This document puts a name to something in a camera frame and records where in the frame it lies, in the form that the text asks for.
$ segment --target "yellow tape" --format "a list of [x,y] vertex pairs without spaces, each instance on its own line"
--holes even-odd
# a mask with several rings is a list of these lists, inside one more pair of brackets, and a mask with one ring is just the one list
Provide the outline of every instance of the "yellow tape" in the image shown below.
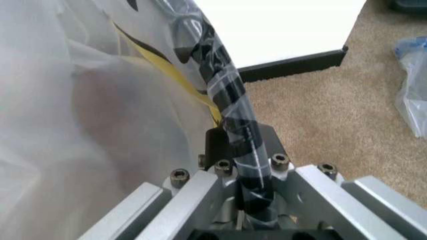
[[134,47],[141,53],[144,58],[146,58],[151,64],[161,70],[165,75],[171,77],[175,81],[177,81],[189,94],[196,97],[202,104],[205,104],[209,107],[210,113],[212,115],[213,121],[215,125],[218,125],[221,121],[221,113],[218,110],[217,106],[208,98],[207,95],[203,95],[198,92],[194,86],[187,81],[187,79],[178,71],[173,64],[166,61],[162,57],[148,51],[138,44],[130,40],[122,31],[118,29],[118,32],[124,36]]

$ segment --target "plastic bag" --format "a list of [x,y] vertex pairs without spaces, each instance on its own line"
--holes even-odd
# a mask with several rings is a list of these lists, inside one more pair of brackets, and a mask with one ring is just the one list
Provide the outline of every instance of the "plastic bag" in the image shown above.
[[197,170],[214,126],[213,103],[194,95],[206,85],[148,61],[104,8],[121,24],[134,14],[132,34],[173,53],[166,33],[150,33],[163,23],[139,19],[156,13],[136,15],[126,1],[0,7],[2,240],[76,239],[141,183]]
[[395,55],[407,72],[395,106],[419,138],[427,138],[427,37],[401,40]]
[[0,8],[0,239],[76,239],[143,182],[197,169],[222,121],[254,228],[270,166],[239,73],[192,0]]

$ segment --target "white tabletop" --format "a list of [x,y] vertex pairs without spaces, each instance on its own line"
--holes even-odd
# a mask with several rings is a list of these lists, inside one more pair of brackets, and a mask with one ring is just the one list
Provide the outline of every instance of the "white tabletop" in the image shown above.
[[366,0],[194,0],[237,68],[341,49]]

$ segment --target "screw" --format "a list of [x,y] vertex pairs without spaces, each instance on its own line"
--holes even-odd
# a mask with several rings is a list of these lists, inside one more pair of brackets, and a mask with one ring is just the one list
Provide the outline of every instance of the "screw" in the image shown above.
[[204,154],[198,155],[198,169],[206,170],[206,155]]
[[170,184],[177,189],[182,188],[189,179],[189,172],[183,168],[175,169],[170,173]]
[[233,173],[233,167],[229,160],[221,159],[215,163],[215,173],[218,176],[226,177]]
[[317,168],[330,179],[335,180],[337,178],[338,169],[335,165],[330,163],[321,163],[317,165]]
[[289,156],[286,153],[276,153],[271,157],[271,166],[278,171],[288,170],[289,162]]

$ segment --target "metal frame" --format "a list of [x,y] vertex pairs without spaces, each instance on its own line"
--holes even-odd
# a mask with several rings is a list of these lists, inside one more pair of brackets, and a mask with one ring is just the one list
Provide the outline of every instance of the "metal frame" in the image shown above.
[[289,171],[285,181],[275,180],[287,211],[301,227],[316,229],[324,222],[344,239],[404,239],[314,165]]
[[171,197],[170,191],[144,182],[78,239],[134,239]]
[[[221,223],[232,226],[232,222],[227,221],[239,219],[232,199],[237,187],[236,176],[235,169],[231,176],[220,178],[213,174],[212,169],[198,171],[156,216],[138,212],[140,219],[152,220],[136,239],[184,240],[194,230],[222,229]],[[344,182],[341,187],[341,181],[333,181],[314,165],[294,168],[292,164],[286,171],[272,170],[272,176],[279,218],[290,220],[290,216],[297,217],[296,224],[288,222],[281,225],[286,229],[322,229],[329,226],[328,229],[333,228],[344,239],[427,239],[424,222],[427,212],[373,177]],[[163,206],[153,205],[158,202],[158,197],[153,199],[155,201],[151,204],[139,203],[145,208]],[[112,234],[120,232],[115,228],[122,229],[123,224],[106,224],[120,213],[118,209],[127,205],[123,202],[111,211],[113,213],[105,216],[107,220],[103,218],[80,239],[116,239],[116,236],[123,236]]]
[[427,211],[373,176],[342,188],[408,239],[427,239]]

